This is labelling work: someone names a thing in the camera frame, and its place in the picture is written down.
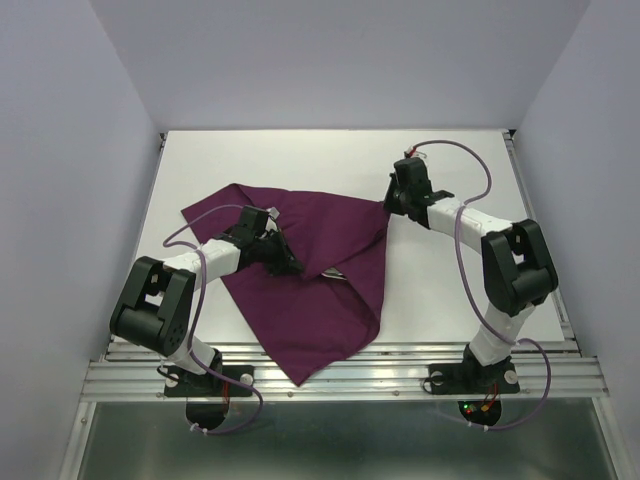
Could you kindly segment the stainless steel instrument tray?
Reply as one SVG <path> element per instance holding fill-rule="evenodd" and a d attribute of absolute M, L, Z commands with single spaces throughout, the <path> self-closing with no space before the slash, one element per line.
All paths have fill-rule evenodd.
<path fill-rule="evenodd" d="M 322 273 L 322 276 L 329 279 L 334 279 L 334 280 L 341 280 L 341 281 L 347 280 L 346 276 L 341 271 L 339 271 L 334 267 L 325 270 Z"/>

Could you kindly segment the purple surgical drape cloth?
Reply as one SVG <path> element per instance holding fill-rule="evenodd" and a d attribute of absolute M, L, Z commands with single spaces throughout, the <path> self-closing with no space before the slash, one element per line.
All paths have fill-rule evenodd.
<path fill-rule="evenodd" d="M 222 282 L 259 343 L 297 386 L 378 335 L 384 303 L 389 214 L 379 202 L 323 192 L 230 184 L 186 207 L 199 242 L 239 218 L 238 205 L 275 207 L 299 275 L 254 264 Z M 346 281 L 322 273 L 336 268 Z"/>

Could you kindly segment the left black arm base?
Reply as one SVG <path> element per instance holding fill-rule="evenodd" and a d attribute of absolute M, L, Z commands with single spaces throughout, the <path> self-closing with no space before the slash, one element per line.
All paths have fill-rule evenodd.
<path fill-rule="evenodd" d="M 240 382 L 242 378 L 249 379 L 249 385 L 253 384 L 253 374 L 255 368 L 252 365 L 240 364 L 230 365 L 223 360 L 222 353 L 215 349 L 215 355 L 210 367 L 218 373 Z M 196 375 L 180 367 L 159 366 L 156 372 L 164 378 L 164 395 L 168 398 L 191 398 L 191 397 L 251 397 L 252 393 L 244 388 L 247 386 L 237 386 L 205 372 L 203 375 Z"/>

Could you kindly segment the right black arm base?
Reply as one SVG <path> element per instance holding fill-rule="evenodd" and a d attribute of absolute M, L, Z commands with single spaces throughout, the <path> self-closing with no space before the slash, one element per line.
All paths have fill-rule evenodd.
<path fill-rule="evenodd" d="M 458 363 L 432 363 L 422 386 L 433 395 L 481 395 L 486 393 L 517 394 L 518 375 L 508 355 L 496 364 L 483 366 L 469 347 Z"/>

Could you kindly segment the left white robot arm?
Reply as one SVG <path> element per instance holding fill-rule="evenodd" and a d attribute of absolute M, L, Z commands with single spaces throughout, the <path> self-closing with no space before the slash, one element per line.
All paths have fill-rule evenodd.
<path fill-rule="evenodd" d="M 164 260 L 136 259 L 109 324 L 112 335 L 188 372 L 188 382 L 202 394 L 215 392 L 223 373 L 219 352 L 195 336 L 207 284 L 254 264 L 275 276 L 303 271 L 277 224 L 276 208 L 236 208 L 236 223 L 205 243 L 196 246 L 172 234 L 163 246 L 184 246 L 187 252 Z"/>

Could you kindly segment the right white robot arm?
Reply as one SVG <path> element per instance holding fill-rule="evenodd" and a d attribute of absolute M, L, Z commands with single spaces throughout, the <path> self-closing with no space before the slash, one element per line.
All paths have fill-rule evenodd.
<path fill-rule="evenodd" d="M 448 191 L 435 191 L 419 158 L 395 162 L 390 178 L 385 210 L 451 237 L 460 270 L 463 245 L 481 256 L 488 307 L 479 315 L 481 327 L 469 344 L 473 358 L 461 364 L 460 378 L 466 387 L 482 390 L 495 380 L 494 365 L 510 355 L 524 322 L 558 287 L 542 229 L 532 219 L 500 219 Z"/>

